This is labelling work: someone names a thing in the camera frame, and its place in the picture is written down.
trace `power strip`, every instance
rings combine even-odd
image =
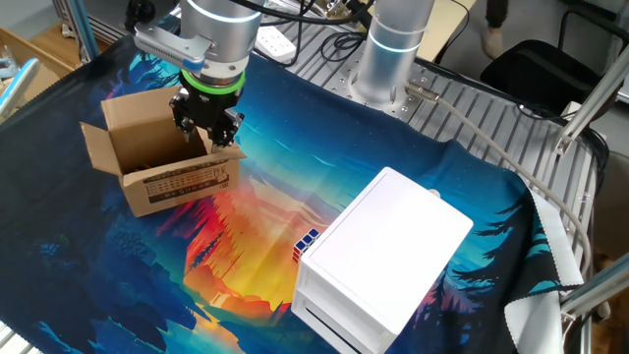
[[[293,58],[297,50],[293,42],[273,26],[261,27],[257,30],[256,48],[278,62]]]

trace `wooden floor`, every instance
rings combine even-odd
[[[81,64],[77,41],[74,38],[66,38],[61,34],[61,24],[37,35],[30,43],[73,68],[78,68]],[[96,40],[96,44],[98,44],[98,50],[101,53],[109,48],[109,44],[101,42],[98,39]]]

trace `colorful mat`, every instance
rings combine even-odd
[[[518,176],[255,56],[240,187],[133,217],[79,122],[176,74],[127,37],[0,126],[0,321],[43,352],[332,352],[290,311],[292,248],[384,166],[474,220],[389,353],[514,353],[505,306],[563,288]]]

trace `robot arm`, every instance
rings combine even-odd
[[[253,2],[264,5],[264,0]],[[230,0],[182,0],[177,36],[147,24],[150,16],[142,15],[150,13],[146,3],[132,0],[128,26],[139,21],[134,38],[139,49],[181,69],[182,87],[170,101],[175,124],[187,137],[200,127],[216,146],[231,145],[245,118],[232,107],[243,92],[261,13]]]

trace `white cable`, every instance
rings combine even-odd
[[[533,185],[538,187],[547,197],[549,197],[553,202],[555,202],[563,212],[568,215],[568,218],[574,224],[576,228],[575,234],[578,236],[579,242],[583,247],[583,264],[581,265],[581,274],[584,278],[588,276],[588,268],[590,267],[590,263],[592,261],[592,247],[590,245],[590,239],[588,238],[588,233],[586,229],[583,227],[581,222],[579,221],[579,217],[572,212],[572,209],[568,207],[563,200],[561,200],[555,193],[553,193],[547,186],[545,186],[542,182],[538,181],[531,173],[529,173],[524,167],[520,166],[518,162],[516,162],[508,153],[506,153],[502,147],[496,144],[485,132],[479,129],[474,123],[472,123],[463,113],[459,112],[453,105],[442,99],[441,97],[437,97],[435,100],[437,103],[441,104],[447,110],[450,111],[455,117],[457,117],[463,124],[468,126],[470,129],[474,131],[479,137],[483,138],[490,147],[494,148],[500,156],[502,156],[507,162],[509,162],[515,169],[523,175],[526,179],[531,181]]]

